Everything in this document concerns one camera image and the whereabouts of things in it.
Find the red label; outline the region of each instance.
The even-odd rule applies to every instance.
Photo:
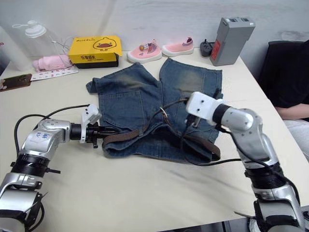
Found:
[[[216,40],[216,42],[214,43],[212,52],[211,52],[211,58],[213,60],[216,60],[217,55],[218,55],[219,50],[220,50],[220,46],[221,46],[220,42],[218,40]]]

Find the yellow box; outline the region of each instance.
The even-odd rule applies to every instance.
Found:
[[[81,69],[118,67],[122,56],[120,38],[115,35],[74,38],[69,58]]]

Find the gray battery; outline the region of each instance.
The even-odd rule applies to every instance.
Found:
[[[210,57],[213,65],[234,64],[254,28],[249,17],[221,18]]]

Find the table surface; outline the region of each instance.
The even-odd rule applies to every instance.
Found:
[[[97,105],[98,97],[88,94],[86,83],[131,65],[125,57],[126,53],[117,68],[81,69],[0,93],[0,180],[15,161],[13,130],[20,117],[48,114],[71,105]],[[214,67],[196,49],[191,55],[173,59],[223,70],[225,100],[233,107],[253,109],[263,118],[263,131],[271,139],[285,175],[298,187],[301,205],[308,205],[309,164],[241,58],[234,65]],[[165,60],[144,66],[158,79]],[[10,64],[1,78],[22,73],[26,72],[18,72]],[[79,123],[81,111],[60,112],[55,118]],[[29,118],[20,125],[20,145],[38,120]],[[222,160],[238,158],[229,135],[220,133],[215,144],[221,149]],[[40,192],[49,194],[43,200],[45,219],[38,232],[155,232],[240,218],[234,211],[254,214],[255,197],[241,162],[198,167],[141,156],[109,159],[100,148],[71,141],[59,145],[49,167],[61,174],[44,176]]]

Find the denim shorts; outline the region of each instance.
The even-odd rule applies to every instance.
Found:
[[[188,116],[184,103],[175,104],[166,110],[170,125],[165,123],[162,114],[157,114],[146,131],[142,128],[161,106],[187,98],[195,91],[216,99],[222,98],[221,86],[222,70],[187,65],[170,58],[161,67],[159,81],[141,64],[135,63],[105,77],[93,78],[86,85],[89,93],[98,94],[101,126],[116,127],[120,133],[136,129],[140,131],[133,139],[103,146],[110,156],[140,154],[170,160],[184,160],[186,156],[200,162],[218,158],[214,158],[200,144],[186,139],[184,150],[179,149],[180,136],[185,130]],[[205,120],[201,120],[198,128],[190,127],[187,134],[207,139],[211,143],[218,137],[218,131]]]

